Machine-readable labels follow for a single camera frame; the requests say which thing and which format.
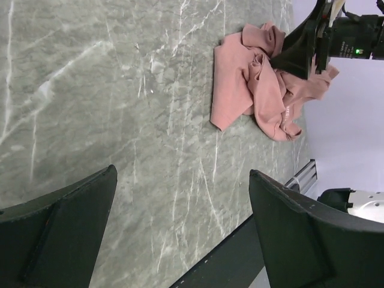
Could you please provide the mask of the pink t shirt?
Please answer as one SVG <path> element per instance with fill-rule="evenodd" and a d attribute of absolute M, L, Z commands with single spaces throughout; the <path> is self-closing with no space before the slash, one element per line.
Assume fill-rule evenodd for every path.
<path fill-rule="evenodd" d="M 307 80 L 272 68 L 285 33 L 271 22 L 246 24 L 227 35 L 214 49 L 214 88 L 210 122 L 224 131 L 241 115 L 253 115 L 259 128 L 274 141 L 293 141 L 302 134 L 295 120 L 303 105 L 320 100 L 339 71 L 329 66 Z"/>

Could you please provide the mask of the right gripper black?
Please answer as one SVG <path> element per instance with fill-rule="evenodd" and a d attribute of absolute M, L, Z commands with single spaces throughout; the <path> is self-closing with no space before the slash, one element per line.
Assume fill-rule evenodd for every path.
<path fill-rule="evenodd" d="M 372 16 L 346 11 L 345 1 L 317 1 L 309 16 L 283 42 L 271 67 L 307 80 L 315 53 L 316 73 L 331 58 L 370 59 Z"/>

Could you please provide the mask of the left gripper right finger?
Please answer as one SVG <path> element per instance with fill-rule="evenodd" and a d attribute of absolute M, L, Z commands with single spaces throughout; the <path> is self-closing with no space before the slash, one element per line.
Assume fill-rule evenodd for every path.
<path fill-rule="evenodd" d="M 249 194 L 271 287 L 383 287 L 383 224 L 251 170 Z"/>

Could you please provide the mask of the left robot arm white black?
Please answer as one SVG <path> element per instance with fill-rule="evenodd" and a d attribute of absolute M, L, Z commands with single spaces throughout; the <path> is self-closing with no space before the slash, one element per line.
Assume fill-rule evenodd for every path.
<path fill-rule="evenodd" d="M 117 185 L 114 166 L 1 211 L 2 287 L 88 287 Z M 175 287 L 382 287 L 383 194 L 317 199 L 250 172 L 253 214 Z"/>

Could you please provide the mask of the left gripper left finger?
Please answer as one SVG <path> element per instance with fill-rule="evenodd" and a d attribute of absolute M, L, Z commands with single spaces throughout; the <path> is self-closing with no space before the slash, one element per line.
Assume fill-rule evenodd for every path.
<path fill-rule="evenodd" d="M 1 287 L 88 287 L 117 186 L 109 165 L 1 210 Z"/>

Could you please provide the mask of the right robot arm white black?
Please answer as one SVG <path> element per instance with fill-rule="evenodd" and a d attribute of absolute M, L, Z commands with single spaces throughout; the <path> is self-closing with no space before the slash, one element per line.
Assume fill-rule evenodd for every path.
<path fill-rule="evenodd" d="M 383 16 L 359 16 L 346 11 L 344 1 L 318 0 L 270 63 L 307 80 L 311 70 L 325 71 L 331 58 L 382 60 Z"/>

